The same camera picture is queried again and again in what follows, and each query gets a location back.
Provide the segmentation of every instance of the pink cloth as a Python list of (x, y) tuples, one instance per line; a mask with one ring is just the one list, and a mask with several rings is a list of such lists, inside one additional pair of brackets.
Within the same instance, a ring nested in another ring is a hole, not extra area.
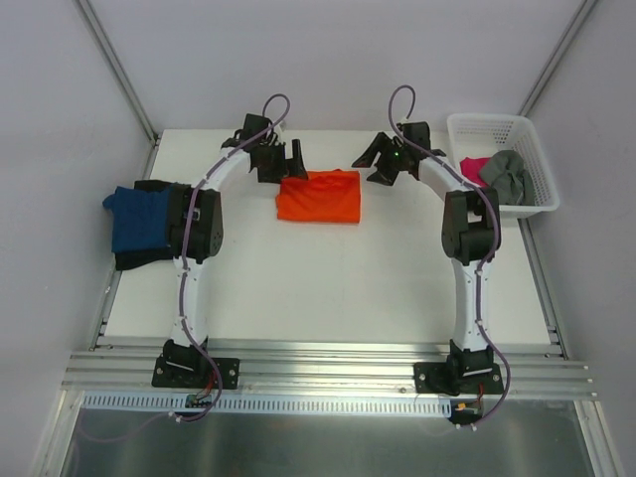
[(466, 179), (474, 182), (478, 186), (487, 187), (488, 184), (479, 177), (479, 171), (481, 171), (481, 168), (484, 167), (488, 161), (490, 161), (490, 157), (480, 157), (479, 159), (467, 157), (459, 163), (459, 167)]

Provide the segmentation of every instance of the white plastic basket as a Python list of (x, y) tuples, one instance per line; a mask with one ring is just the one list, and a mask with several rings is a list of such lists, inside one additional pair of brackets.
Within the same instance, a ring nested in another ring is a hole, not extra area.
[(457, 170), (465, 157), (490, 157), (503, 149), (517, 151), (524, 158), (535, 183), (535, 205), (501, 205), (501, 217), (524, 219), (558, 208), (555, 179), (530, 119), (510, 114), (451, 114), (447, 124), (450, 159)]

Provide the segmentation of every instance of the metal floor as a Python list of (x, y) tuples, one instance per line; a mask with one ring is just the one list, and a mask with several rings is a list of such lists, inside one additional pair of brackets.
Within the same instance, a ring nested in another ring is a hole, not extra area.
[[(122, 435), (150, 412), (85, 410), (82, 429)], [(476, 432), (439, 418), (211, 414), (158, 419), (113, 444), (77, 438), (64, 476), (592, 476), (569, 402), (508, 401)]]

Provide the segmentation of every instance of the mounting plate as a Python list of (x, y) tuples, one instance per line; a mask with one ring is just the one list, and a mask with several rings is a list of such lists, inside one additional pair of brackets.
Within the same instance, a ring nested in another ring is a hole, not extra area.
[[(236, 358), (213, 358), (223, 380), (224, 390), (235, 390), (239, 386), (240, 360)], [(200, 375), (190, 373), (175, 366), (168, 365), (163, 355), (160, 355), (155, 362), (155, 369), (152, 373), (153, 388), (182, 388), (192, 390), (202, 390), (208, 385), (212, 366), (208, 365), (206, 371)]]
[[(428, 377), (431, 374), (443, 374), (446, 362), (440, 363), (415, 363), (413, 365), (415, 390), (419, 395), (439, 394), (439, 390), (430, 385)], [(479, 385), (484, 385), (484, 395), (502, 395), (504, 393), (504, 380), (498, 365), (493, 364), (493, 371), (488, 374), (463, 378), (459, 383), (459, 391), (462, 395), (479, 395)]]

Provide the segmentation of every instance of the gray cloth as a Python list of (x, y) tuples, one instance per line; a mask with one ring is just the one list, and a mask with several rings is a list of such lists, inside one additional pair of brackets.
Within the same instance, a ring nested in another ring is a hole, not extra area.
[(499, 151), (479, 171), (479, 177), (499, 194), (499, 203), (508, 206), (533, 206), (535, 184), (524, 168), (518, 152)]

